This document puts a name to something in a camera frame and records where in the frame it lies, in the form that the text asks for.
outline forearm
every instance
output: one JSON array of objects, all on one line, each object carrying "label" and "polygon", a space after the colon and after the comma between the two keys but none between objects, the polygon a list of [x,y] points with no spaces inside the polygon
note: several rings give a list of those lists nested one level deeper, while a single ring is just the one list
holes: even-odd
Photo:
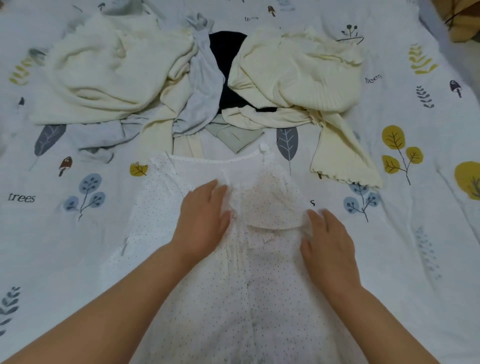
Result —
[{"label": "forearm", "polygon": [[191,270],[171,244],[6,364],[128,363],[170,292]]},{"label": "forearm", "polygon": [[330,301],[370,364],[438,364],[387,308],[364,288]]}]

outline bed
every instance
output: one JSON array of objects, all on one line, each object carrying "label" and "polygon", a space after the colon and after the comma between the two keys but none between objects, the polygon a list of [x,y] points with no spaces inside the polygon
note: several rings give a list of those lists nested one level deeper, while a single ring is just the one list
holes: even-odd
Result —
[{"label": "bed", "polygon": [[[381,171],[382,189],[311,173],[321,132],[312,124],[267,129],[240,155],[267,142],[312,208],[328,208],[345,224],[363,284],[440,362],[478,363],[480,106],[419,22],[416,1],[151,1],[167,18],[184,7],[201,12],[215,20],[213,32],[310,23],[364,46],[361,101],[345,119]],[[135,158],[138,138],[116,146],[103,163],[73,147],[68,127],[25,119],[38,72],[28,49],[48,48],[79,13],[105,3],[3,2],[0,360],[108,288],[104,263],[125,248],[125,227],[148,174],[148,164]],[[235,156],[206,130],[200,136],[204,158]],[[291,143],[292,153],[282,153],[282,143]],[[82,191],[83,183],[92,188]]]}]

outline hand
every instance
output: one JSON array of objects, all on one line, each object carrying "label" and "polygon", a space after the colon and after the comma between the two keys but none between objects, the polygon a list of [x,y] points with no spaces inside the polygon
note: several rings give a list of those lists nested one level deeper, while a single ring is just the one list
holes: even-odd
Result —
[{"label": "hand", "polygon": [[220,216],[227,186],[215,188],[217,180],[187,193],[171,244],[194,265],[212,253],[230,223],[230,211]]},{"label": "hand", "polygon": [[361,288],[355,260],[355,247],[345,226],[328,210],[319,216],[307,211],[313,239],[303,239],[300,252],[315,286],[332,303],[352,290]]}]

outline person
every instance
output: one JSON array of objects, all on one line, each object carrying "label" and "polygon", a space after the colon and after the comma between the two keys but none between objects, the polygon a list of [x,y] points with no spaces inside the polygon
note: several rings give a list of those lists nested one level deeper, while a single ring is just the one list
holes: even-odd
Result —
[{"label": "person", "polygon": [[[170,292],[227,230],[230,212],[220,214],[227,187],[216,186],[211,181],[185,196],[170,243],[4,363],[127,364]],[[309,210],[308,216],[313,238],[300,244],[307,271],[368,362],[438,364],[362,287],[353,241],[342,223],[328,210],[320,215]]]}]

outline person's left arm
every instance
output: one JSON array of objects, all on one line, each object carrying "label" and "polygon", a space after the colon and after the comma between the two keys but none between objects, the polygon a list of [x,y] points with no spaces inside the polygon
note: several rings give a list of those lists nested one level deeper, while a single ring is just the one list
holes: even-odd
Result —
[{"label": "person's left arm", "polygon": [[187,194],[169,244],[4,364],[127,364],[170,292],[228,227],[230,212],[220,215],[227,187],[216,185]]}]

